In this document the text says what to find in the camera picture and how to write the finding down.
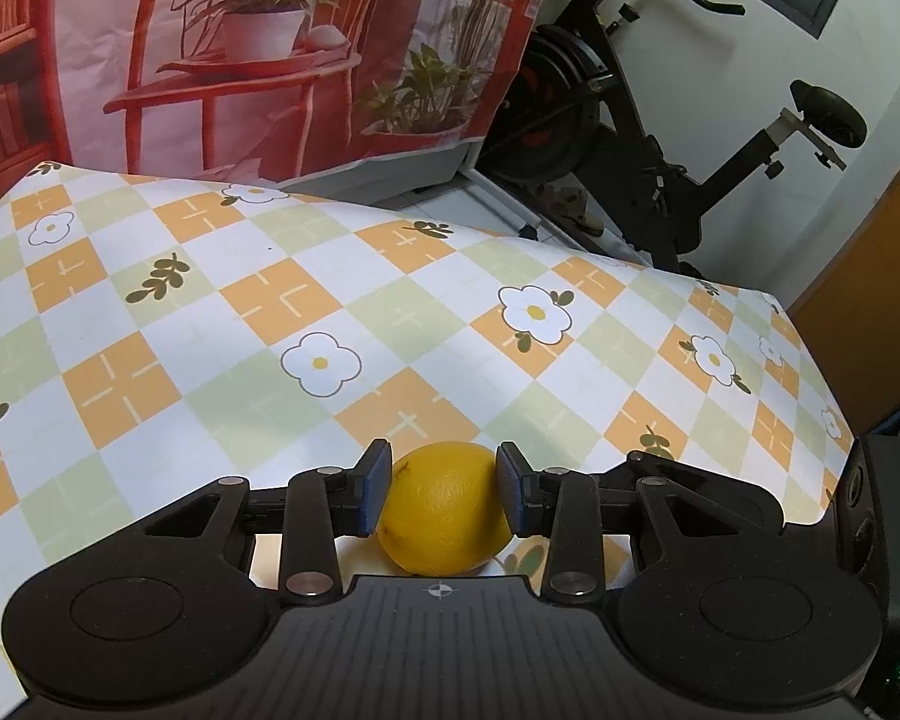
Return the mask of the checkered floral tablecloth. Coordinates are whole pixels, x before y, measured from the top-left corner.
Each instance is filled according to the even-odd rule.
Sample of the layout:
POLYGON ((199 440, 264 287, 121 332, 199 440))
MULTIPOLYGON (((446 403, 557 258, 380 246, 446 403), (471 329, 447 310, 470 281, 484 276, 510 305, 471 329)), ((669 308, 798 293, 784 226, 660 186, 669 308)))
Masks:
MULTIPOLYGON (((813 522, 852 433, 756 289, 390 211, 59 163, 0 200, 0 628, 30 575, 222 476, 439 440, 644 449, 813 522)), ((0 717, 22 697, 0 635, 0 717)))

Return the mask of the yellow lemon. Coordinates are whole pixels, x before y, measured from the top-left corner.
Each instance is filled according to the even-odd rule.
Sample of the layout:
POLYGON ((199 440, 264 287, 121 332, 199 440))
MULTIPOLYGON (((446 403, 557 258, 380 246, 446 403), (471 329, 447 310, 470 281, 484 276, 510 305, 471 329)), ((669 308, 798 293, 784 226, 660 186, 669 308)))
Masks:
POLYGON ((393 466, 377 539, 408 574, 445 577, 491 561, 512 539, 493 452, 456 440, 408 452, 393 466))

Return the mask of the pink printed backdrop curtain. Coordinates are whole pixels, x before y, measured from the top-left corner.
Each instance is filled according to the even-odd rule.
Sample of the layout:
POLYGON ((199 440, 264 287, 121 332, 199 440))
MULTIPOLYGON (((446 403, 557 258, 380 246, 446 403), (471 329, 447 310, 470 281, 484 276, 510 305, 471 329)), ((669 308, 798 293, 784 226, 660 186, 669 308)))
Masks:
POLYGON ((0 0, 0 197, 66 166, 406 190, 486 137, 543 0, 0 0))

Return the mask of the black exercise bike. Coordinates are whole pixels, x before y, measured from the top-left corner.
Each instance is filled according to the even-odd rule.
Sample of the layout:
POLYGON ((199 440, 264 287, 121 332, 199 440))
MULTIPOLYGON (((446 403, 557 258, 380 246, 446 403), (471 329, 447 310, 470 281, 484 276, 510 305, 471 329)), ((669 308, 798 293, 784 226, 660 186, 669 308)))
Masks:
MULTIPOLYGON (((710 13, 743 15, 738 4, 691 0, 710 13)), ((702 220, 754 174, 781 174, 777 153, 800 133, 824 167, 842 163, 841 148, 860 148, 868 128, 839 94, 795 80, 793 104, 761 128, 712 176, 697 182, 665 158, 642 124, 611 37, 637 20, 622 7, 601 21, 603 0, 569 0, 549 25, 533 29, 504 103, 494 115, 478 166, 529 205, 546 185, 575 177, 610 216, 621 238, 658 270, 694 275, 686 257, 701 245, 702 220)))

